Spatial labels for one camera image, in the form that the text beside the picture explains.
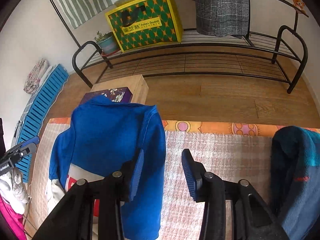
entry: pink clothing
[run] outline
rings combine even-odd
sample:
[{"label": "pink clothing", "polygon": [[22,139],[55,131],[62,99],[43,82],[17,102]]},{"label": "pink clothing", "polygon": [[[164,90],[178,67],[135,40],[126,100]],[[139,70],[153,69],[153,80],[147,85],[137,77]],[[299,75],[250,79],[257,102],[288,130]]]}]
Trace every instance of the pink clothing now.
[{"label": "pink clothing", "polygon": [[0,196],[0,212],[10,226],[12,232],[19,240],[27,240],[23,228],[23,216],[14,212],[10,204],[5,202]]}]

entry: gray plaid fabric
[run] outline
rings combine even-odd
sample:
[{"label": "gray plaid fabric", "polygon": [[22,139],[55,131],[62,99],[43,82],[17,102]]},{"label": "gray plaid fabric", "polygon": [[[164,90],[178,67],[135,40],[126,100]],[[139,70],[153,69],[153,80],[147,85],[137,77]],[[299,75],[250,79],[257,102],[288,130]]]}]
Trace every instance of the gray plaid fabric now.
[{"label": "gray plaid fabric", "polygon": [[250,0],[195,0],[197,31],[223,37],[246,35]]}]

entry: yellow label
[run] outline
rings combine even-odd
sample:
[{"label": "yellow label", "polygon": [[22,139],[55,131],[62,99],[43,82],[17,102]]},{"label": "yellow label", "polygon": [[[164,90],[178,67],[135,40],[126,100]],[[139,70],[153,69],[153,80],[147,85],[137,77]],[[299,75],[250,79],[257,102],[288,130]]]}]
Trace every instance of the yellow label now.
[{"label": "yellow label", "polygon": [[148,20],[134,23],[129,27],[122,27],[122,31],[124,34],[129,34],[129,33],[135,33],[137,31],[149,29],[152,27],[159,27],[159,26],[162,26],[162,23],[161,23],[160,17],[156,17],[156,18],[151,18]]}]

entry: yellow box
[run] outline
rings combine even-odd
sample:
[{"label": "yellow box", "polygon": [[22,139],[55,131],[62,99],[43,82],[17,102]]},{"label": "yellow box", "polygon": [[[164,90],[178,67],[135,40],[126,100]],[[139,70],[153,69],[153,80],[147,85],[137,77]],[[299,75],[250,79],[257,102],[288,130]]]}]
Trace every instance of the yellow box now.
[{"label": "yellow box", "polygon": [[181,42],[183,28],[174,0],[123,0],[105,13],[123,52]]}]

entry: orange bed sheet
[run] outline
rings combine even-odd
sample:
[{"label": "orange bed sheet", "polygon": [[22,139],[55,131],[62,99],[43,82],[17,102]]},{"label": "orange bed sheet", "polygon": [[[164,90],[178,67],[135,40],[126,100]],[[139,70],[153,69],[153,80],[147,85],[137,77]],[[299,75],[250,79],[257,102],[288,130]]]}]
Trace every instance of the orange bed sheet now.
[{"label": "orange bed sheet", "polygon": [[[49,123],[70,124],[70,117],[52,118]],[[162,120],[166,131],[185,131],[196,133],[216,133],[216,134],[238,134],[250,136],[269,136],[273,137],[275,132],[284,127],[283,125],[268,124],[247,124],[235,122],[190,122]],[[320,133],[318,128],[305,128],[310,131]]]}]

